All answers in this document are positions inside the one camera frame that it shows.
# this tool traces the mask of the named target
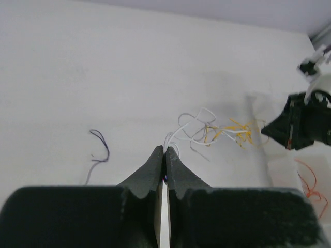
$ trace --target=white wire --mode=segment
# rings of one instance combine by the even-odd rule
[[[209,112],[209,113],[215,118],[215,120],[216,120],[216,116],[215,116],[215,114],[214,114],[212,111],[210,111],[210,110],[208,110],[208,109],[202,107],[202,108],[199,110],[198,114],[195,116],[194,119],[190,120],[190,121],[187,122],[186,124],[184,124],[184,125],[182,125],[181,127],[179,127],[175,132],[171,133],[171,135],[170,135],[170,133],[167,134],[167,136],[165,137],[165,140],[164,140],[163,153],[165,153],[165,152],[167,151],[167,148],[168,148],[168,146],[169,146],[169,143],[170,143],[170,141],[175,137],[175,135],[176,135],[177,133],[179,133],[183,128],[185,128],[186,126],[188,126],[189,124],[191,124],[193,121],[197,120],[197,118],[199,117],[199,115],[201,114],[201,112],[202,112],[203,110],[206,110],[207,112]]]
[[[203,110],[207,111],[208,113],[210,113],[210,114],[212,115],[213,119],[212,119],[211,121],[202,121],[202,120],[199,119],[199,115],[201,114],[201,112],[202,112]],[[188,115],[188,116],[192,117],[193,119],[190,120],[189,122],[185,123],[184,125],[181,125],[181,124],[180,124],[180,118],[181,118],[182,116],[184,116],[184,115]],[[215,140],[212,140],[212,141],[209,142],[209,143],[201,142],[201,140],[204,139],[204,138],[207,136],[207,133],[206,133],[206,126],[214,127],[214,128],[213,128],[213,131],[214,131],[216,134],[219,133],[219,132],[222,132],[221,135],[225,135],[225,136],[229,137],[229,138],[230,138],[231,140],[233,140],[233,141],[236,141],[236,137],[232,137],[232,136],[230,135],[230,133],[232,133],[232,134],[238,134],[238,133],[246,133],[246,132],[247,132],[247,130],[239,130],[239,131],[228,130],[228,129],[224,129],[222,126],[217,126],[217,125],[215,125],[214,122],[217,121],[217,117],[216,117],[216,115],[215,115],[212,111],[210,111],[210,110],[208,110],[207,108],[204,108],[204,107],[202,107],[202,108],[199,110],[199,112],[198,112],[198,114],[197,114],[196,116],[193,116],[193,115],[191,115],[191,114],[189,114],[189,113],[182,113],[182,114],[180,114],[180,116],[178,117],[178,120],[177,120],[177,121],[178,121],[178,124],[180,125],[180,127],[179,127],[175,132],[173,132],[173,133],[168,133],[168,134],[166,135],[166,137],[165,137],[165,139],[164,139],[164,144],[163,144],[163,153],[165,153],[165,152],[167,151],[167,148],[168,148],[169,145],[172,145],[172,146],[174,146],[174,147],[176,148],[176,150],[177,150],[177,154],[178,154],[178,157],[179,157],[179,158],[180,158],[180,149],[179,149],[178,145],[177,145],[175,142],[172,141],[173,138],[176,138],[176,139],[178,139],[179,141],[190,141],[190,148],[191,148],[191,150],[194,151],[194,152],[196,152],[196,153],[198,153],[198,154],[201,155],[203,158],[205,158],[206,160],[209,161],[209,159],[208,159],[206,156],[202,155],[200,152],[198,152],[197,150],[195,150],[195,149],[192,147],[192,142],[193,142],[193,143],[196,143],[196,144],[198,144],[198,145],[208,146],[208,145],[211,145],[211,144],[215,143],[215,142],[218,140],[218,139],[216,138]],[[204,127],[201,128],[201,129],[199,129],[199,130],[198,130],[193,136],[190,136],[190,135],[184,130],[184,128],[187,127],[189,124],[191,124],[191,123],[194,122],[194,121],[198,121],[198,122],[204,124]],[[183,131],[184,134],[187,136],[187,138],[182,138],[182,137],[179,138],[179,137],[176,137],[176,134],[178,134],[180,131]],[[199,133],[201,133],[202,131],[203,131],[202,137],[201,137],[201,138],[198,138],[198,139],[195,139],[194,137],[195,137],[196,135],[198,135]]]

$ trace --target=yellow wire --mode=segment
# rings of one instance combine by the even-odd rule
[[[263,125],[265,124],[265,121],[264,120],[260,120],[260,119],[257,119],[255,121],[250,121],[248,123],[246,123],[244,126],[241,125],[239,122],[235,121],[234,119],[232,118],[229,118],[229,120],[231,120],[233,123],[237,124],[237,126],[228,126],[228,127],[224,127],[222,129],[227,129],[227,130],[232,130],[232,131],[236,131],[236,130],[243,130],[243,131],[246,131],[245,133],[238,133],[236,134],[236,142],[237,144],[243,148],[243,149],[246,149],[244,146],[243,146],[243,142],[246,142],[248,141],[249,143],[251,143],[253,146],[259,148],[263,145],[265,145],[268,141],[269,141],[269,138],[267,139],[267,141],[259,144],[259,145],[256,145],[252,139],[252,128],[251,128],[251,125],[253,125],[255,122],[257,121],[261,121],[263,122]],[[219,129],[219,127],[211,127],[211,126],[205,126],[205,130],[206,130],[206,137],[204,139],[204,143],[207,143],[207,134],[208,134],[208,129],[214,129],[214,130],[217,130]],[[221,130],[219,131],[215,136],[214,138],[212,139],[212,141],[214,141],[215,139],[217,139],[224,131]]]

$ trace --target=wire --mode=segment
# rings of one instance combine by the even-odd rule
[[[201,119],[199,119],[199,116],[202,113],[202,111],[208,112],[212,116],[212,120],[210,120],[210,121],[202,121]],[[182,125],[180,123],[180,119],[183,116],[185,116],[185,115],[190,116],[193,119]],[[189,113],[182,113],[182,114],[180,114],[180,116],[178,117],[178,120],[177,121],[178,121],[178,124],[179,124],[179,128],[176,131],[174,131],[172,133],[168,133],[166,135],[166,137],[164,139],[164,144],[163,144],[163,152],[165,153],[167,151],[167,148],[168,148],[169,145],[174,145],[177,148],[177,153],[178,153],[179,158],[180,158],[180,150],[179,150],[179,147],[177,145],[175,145],[175,143],[172,141],[172,139],[174,139],[174,138],[176,138],[179,141],[190,141],[190,148],[191,148],[191,150],[194,151],[194,152],[196,152],[196,153],[198,153],[203,158],[205,158],[206,160],[209,161],[209,159],[206,156],[202,155],[200,152],[198,152],[197,150],[195,150],[192,147],[192,144],[193,143],[198,144],[198,145],[203,145],[203,146],[210,146],[211,144],[213,144],[213,143],[215,143],[217,141],[217,138],[218,138],[219,135],[225,135],[225,136],[229,137],[231,140],[236,141],[236,138],[233,138],[229,133],[238,135],[240,133],[246,133],[247,132],[247,130],[226,130],[226,129],[223,129],[221,126],[217,126],[215,124],[215,122],[217,121],[216,115],[212,111],[210,111],[210,110],[208,110],[207,108],[204,108],[204,107],[202,107],[199,110],[198,114],[195,115],[195,116],[194,115],[191,115]],[[204,127],[203,128],[200,128],[195,134],[193,134],[192,136],[190,136],[186,132],[186,130],[184,128],[187,127],[188,125],[190,125],[191,123],[193,123],[194,121],[198,121],[198,122],[204,124]],[[217,137],[214,137],[214,139],[212,141],[210,141],[210,142],[206,142],[206,137],[208,135],[208,128],[206,128],[206,127],[212,128],[213,131],[215,132],[215,135],[217,136]],[[184,134],[187,136],[187,138],[185,138],[185,137],[184,138],[183,137],[177,137],[176,135],[180,131],[183,131]]]
[[[220,131],[214,136],[214,138],[212,139],[212,141],[214,141],[215,139],[218,138],[218,136],[220,134],[226,134],[226,132],[230,132],[230,133],[234,133],[236,134],[236,136],[233,138],[233,137],[230,137],[229,135],[229,138],[231,138],[232,140],[236,141],[239,146],[243,149],[245,149],[245,147],[243,147],[243,142],[246,142],[248,141],[249,143],[253,144],[255,147],[259,148],[263,145],[265,145],[268,141],[269,141],[269,138],[267,139],[267,141],[259,144],[259,145],[256,145],[254,142],[253,142],[253,139],[252,139],[252,131],[254,130],[253,128],[251,128],[251,125],[254,124],[255,122],[257,121],[262,121],[263,122],[263,126],[265,126],[265,121],[264,120],[255,120],[255,121],[250,121],[248,123],[246,123],[244,126],[241,125],[239,122],[235,121],[234,119],[232,118],[229,118],[229,120],[231,120],[233,123],[237,124],[237,126],[228,126],[228,127],[222,127],[220,128]],[[211,129],[215,129],[215,127],[209,127],[209,126],[206,126],[206,133],[208,133],[208,128],[211,128]]]
[[[321,202],[322,200],[325,200],[325,205],[324,205],[324,207],[323,207],[321,213],[320,213],[319,216],[318,216],[318,219],[320,219],[320,218],[323,216],[324,212],[326,211],[326,209],[327,209],[327,207],[328,207],[328,205],[329,205],[329,202],[328,202],[328,200],[326,199],[326,197],[325,197],[323,194],[321,194],[320,192],[318,192],[318,191],[315,190],[315,188],[316,188],[316,186],[317,186],[317,177],[316,177],[315,172],[312,170],[312,168],[311,168],[308,164],[306,164],[305,162],[303,162],[303,161],[301,161],[301,160],[299,160],[299,159],[294,159],[294,161],[297,162],[297,163],[299,163],[299,164],[301,164],[301,165],[303,165],[303,166],[305,166],[306,168],[308,168],[308,169],[310,170],[310,172],[311,172],[311,173],[313,174],[313,176],[314,176],[314,184],[313,184],[313,187],[310,188],[308,182],[307,182],[307,181],[306,181],[306,180],[300,175],[299,172],[297,172],[298,175],[299,175],[299,178],[300,178],[301,181],[302,181],[302,183],[303,183],[303,184],[305,185],[305,187],[307,188],[307,191],[305,192],[306,197],[307,197],[308,199],[310,199],[310,198],[313,197],[313,196],[318,197],[318,199],[315,200],[315,202]]]
[[[110,155],[108,145],[107,145],[107,143],[106,143],[106,141],[105,141],[103,135],[102,135],[98,130],[95,130],[95,129],[90,129],[89,132],[90,132],[91,134],[93,134],[95,137],[98,137],[98,138],[101,140],[101,142],[103,143],[104,147],[105,147],[106,150],[107,150],[107,157],[106,157],[105,159],[103,159],[103,160],[98,160],[98,159],[92,159],[92,160],[91,160],[92,162],[95,162],[95,163],[94,163],[94,164],[91,166],[91,168],[89,169],[88,174],[87,174],[87,177],[86,177],[86,182],[85,182],[84,185],[87,185],[87,184],[88,184],[93,169],[94,169],[98,164],[108,162],[109,155]]]

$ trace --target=tangled wires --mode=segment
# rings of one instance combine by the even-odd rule
[[[212,118],[211,118],[210,121],[202,121],[201,119],[199,119],[199,116],[201,115],[201,113],[203,111],[205,111],[209,115],[211,115]],[[180,119],[183,116],[189,116],[193,119],[190,120],[189,122],[187,122],[186,124],[182,125],[180,123]],[[198,153],[199,155],[201,155],[206,160],[208,160],[208,158],[206,156],[202,155],[197,150],[195,150],[192,147],[192,143],[195,143],[195,144],[198,144],[198,145],[203,145],[203,146],[210,146],[211,144],[215,143],[218,140],[219,136],[224,135],[224,136],[230,138],[232,141],[237,142],[240,145],[240,147],[242,147],[242,148],[244,148],[243,147],[243,142],[248,141],[251,144],[254,144],[254,142],[252,140],[252,130],[253,130],[253,128],[251,128],[251,125],[253,124],[253,122],[249,122],[249,123],[247,123],[243,126],[243,125],[239,124],[237,121],[235,121],[233,119],[230,119],[230,120],[232,122],[234,122],[235,124],[237,124],[237,126],[227,127],[227,126],[217,125],[216,115],[212,111],[210,111],[210,110],[208,110],[204,107],[201,108],[199,110],[198,114],[195,115],[195,116],[193,116],[189,113],[183,113],[178,117],[178,124],[179,124],[180,127],[175,132],[168,133],[167,136],[165,137],[164,144],[163,144],[163,152],[164,153],[166,152],[169,145],[173,145],[177,150],[178,156],[180,157],[179,147],[175,142],[172,141],[174,138],[176,138],[179,141],[190,141],[191,150]],[[187,126],[189,126],[191,123],[193,123],[194,121],[200,122],[204,126],[202,128],[200,128],[194,135],[191,136],[187,133],[185,128]],[[184,138],[183,137],[177,137],[177,134],[180,131],[183,131],[184,134],[186,135],[186,137],[184,137]],[[208,141],[208,136],[212,132],[215,133],[215,136],[210,141]]]
[[[305,192],[305,195],[308,199],[312,200],[313,197],[315,198],[315,202],[325,202],[325,205],[321,211],[321,213],[319,214],[318,216],[318,219],[320,219],[325,210],[327,209],[327,206],[329,205],[329,202],[328,200],[325,198],[325,196],[323,194],[321,194],[319,191],[316,190],[316,186],[317,186],[317,177],[316,177],[316,174],[314,173],[314,171],[312,170],[312,168],[310,168],[310,166],[306,163],[304,163],[303,161],[299,160],[299,159],[295,159],[294,160],[295,162],[303,165],[304,167],[306,167],[307,169],[310,170],[310,172],[312,173],[312,175],[314,176],[314,184],[312,187],[309,186],[308,182],[300,175],[300,173],[298,172],[298,175],[299,175],[299,178],[301,179],[301,182],[304,186],[304,192]]]

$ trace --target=white robot part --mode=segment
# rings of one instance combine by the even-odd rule
[[[306,91],[304,102],[307,105],[311,94],[315,90],[320,90],[330,94],[331,92],[331,74],[323,75],[319,68],[322,63],[331,61],[331,45],[320,46],[314,54],[306,58],[299,66],[298,71],[308,81],[309,87]]]

